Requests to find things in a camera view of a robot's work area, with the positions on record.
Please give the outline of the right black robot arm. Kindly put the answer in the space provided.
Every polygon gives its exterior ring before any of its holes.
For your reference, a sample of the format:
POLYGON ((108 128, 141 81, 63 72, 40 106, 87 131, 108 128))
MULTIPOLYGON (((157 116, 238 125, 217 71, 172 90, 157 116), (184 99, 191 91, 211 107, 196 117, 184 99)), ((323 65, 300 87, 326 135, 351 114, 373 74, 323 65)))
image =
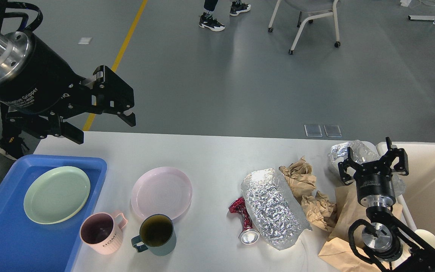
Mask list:
POLYGON ((382 272, 435 272, 435 248, 392 213, 396 203, 392 176, 407 176, 409 159, 390 138, 386 146, 386 153, 370 162, 355 162, 352 148, 347 147, 346 158, 337 165, 343 184, 355 182, 357 202, 366 208, 367 219, 349 227, 350 249, 382 272))

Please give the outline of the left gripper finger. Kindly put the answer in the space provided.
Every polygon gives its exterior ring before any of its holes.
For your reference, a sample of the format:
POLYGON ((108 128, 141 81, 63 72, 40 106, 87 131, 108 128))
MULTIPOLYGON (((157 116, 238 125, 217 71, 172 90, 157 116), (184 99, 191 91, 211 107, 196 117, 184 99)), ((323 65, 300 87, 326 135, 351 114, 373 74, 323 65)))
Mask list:
POLYGON ((67 138, 76 144, 84 142, 83 131, 65 122, 53 111, 49 112, 48 117, 43 117, 12 110, 6 113, 6 120, 35 138, 44 139, 47 136, 55 136, 67 138))
POLYGON ((93 75, 69 89, 67 106, 74 115, 80 113, 111 114, 126 124, 136 126, 134 89, 105 65, 95 69, 93 75))

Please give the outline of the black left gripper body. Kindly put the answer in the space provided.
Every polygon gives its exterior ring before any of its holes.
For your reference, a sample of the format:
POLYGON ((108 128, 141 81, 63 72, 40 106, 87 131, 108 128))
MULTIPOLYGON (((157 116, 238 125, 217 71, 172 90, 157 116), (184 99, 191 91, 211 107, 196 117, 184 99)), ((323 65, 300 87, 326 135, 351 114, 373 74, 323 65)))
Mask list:
POLYGON ((26 115, 79 115, 89 110, 81 80, 31 31, 0 35, 0 102, 26 115))

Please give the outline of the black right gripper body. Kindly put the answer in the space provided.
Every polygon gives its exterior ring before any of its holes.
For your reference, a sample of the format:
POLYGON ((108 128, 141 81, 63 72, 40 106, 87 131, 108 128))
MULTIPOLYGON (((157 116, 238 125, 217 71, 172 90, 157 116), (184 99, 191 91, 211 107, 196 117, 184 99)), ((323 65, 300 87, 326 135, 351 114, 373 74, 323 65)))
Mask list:
POLYGON ((396 203, 390 165, 367 162, 354 173, 358 203, 362 206, 393 206, 396 203))

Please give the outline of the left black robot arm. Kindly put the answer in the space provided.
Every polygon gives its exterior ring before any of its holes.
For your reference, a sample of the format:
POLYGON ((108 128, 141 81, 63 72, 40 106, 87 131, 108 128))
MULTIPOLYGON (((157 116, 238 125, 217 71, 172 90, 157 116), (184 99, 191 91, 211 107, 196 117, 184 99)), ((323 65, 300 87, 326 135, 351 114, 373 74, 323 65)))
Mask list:
POLYGON ((109 67, 76 74, 34 30, 43 13, 26 2, 0 0, 0 102, 5 119, 34 136, 83 143, 83 131, 67 122, 82 113, 111 114, 136 125, 134 90, 109 67))

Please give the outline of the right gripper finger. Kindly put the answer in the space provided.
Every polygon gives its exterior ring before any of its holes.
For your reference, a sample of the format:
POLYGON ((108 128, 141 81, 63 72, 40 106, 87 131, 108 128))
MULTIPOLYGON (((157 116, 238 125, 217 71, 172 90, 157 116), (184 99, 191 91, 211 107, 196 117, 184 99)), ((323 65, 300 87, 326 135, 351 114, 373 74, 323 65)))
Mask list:
POLYGON ((352 168, 354 170, 361 169, 361 164, 353 160, 353 150, 351 147, 347 147, 347 157, 343 160, 343 162, 338 163, 340 179, 344 185, 352 184, 353 177, 348 174, 348 168, 352 168))
POLYGON ((379 166, 385 169, 387 174, 397 173, 402 176, 409 175, 409 158, 403 148, 393 146, 389 137, 385 138, 387 151, 379 159, 379 166))

